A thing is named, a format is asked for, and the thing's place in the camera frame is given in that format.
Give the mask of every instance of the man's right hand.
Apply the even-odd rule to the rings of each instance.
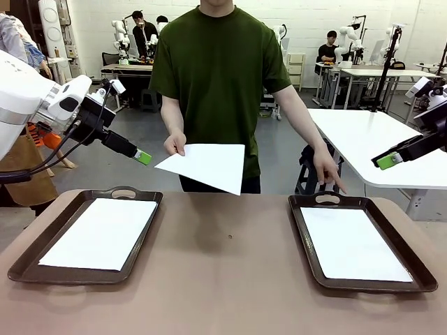
[[[165,142],[165,149],[168,154],[180,154],[184,156],[184,145],[186,144],[186,136],[181,130],[173,131]]]

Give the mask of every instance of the brown serving tray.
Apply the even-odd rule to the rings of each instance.
[[[348,198],[333,192],[322,192],[314,195],[292,195],[288,199],[296,225],[300,232],[307,259],[316,281],[325,288],[352,290],[370,293],[415,293],[433,292],[438,283],[419,257],[411,250],[390,221],[379,208],[367,198]],[[312,239],[302,216],[302,207],[361,209],[371,220],[374,227],[391,247],[413,279],[411,283],[394,281],[364,281],[352,279],[331,279],[324,276],[316,255]]]
[[[119,196],[123,192],[130,195]],[[157,207],[149,218],[121,271],[74,269],[69,267],[49,267],[38,265],[39,260],[54,246],[65,232],[76,222],[90,204],[98,198],[155,201]],[[8,277],[12,281],[25,283],[45,283],[57,285],[97,285],[116,284],[125,281],[131,274],[140,248],[155,217],[162,193],[142,192],[127,186],[112,188],[108,191],[83,191],[65,208],[32,245],[20,256],[9,269]]]

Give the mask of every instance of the man in green t-shirt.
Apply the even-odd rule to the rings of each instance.
[[[255,130],[265,87],[314,148],[320,183],[335,180],[344,190],[326,143],[291,85],[273,30],[233,0],[200,0],[166,26],[150,87],[163,96],[170,155],[184,155],[186,143],[245,145],[242,193],[261,192]],[[185,192],[218,191],[185,177],[180,181]]]

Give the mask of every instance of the white drawer unit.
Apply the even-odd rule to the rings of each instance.
[[[302,88],[302,76],[304,75],[305,69],[305,54],[288,54],[287,55],[287,69],[288,75],[291,79],[292,85],[296,88],[298,87],[301,91]]]

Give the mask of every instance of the neck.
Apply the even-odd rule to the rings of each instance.
[[[199,11],[211,17],[223,17],[231,14],[235,10],[233,0],[227,1],[220,6],[210,5],[206,0],[200,0]]]

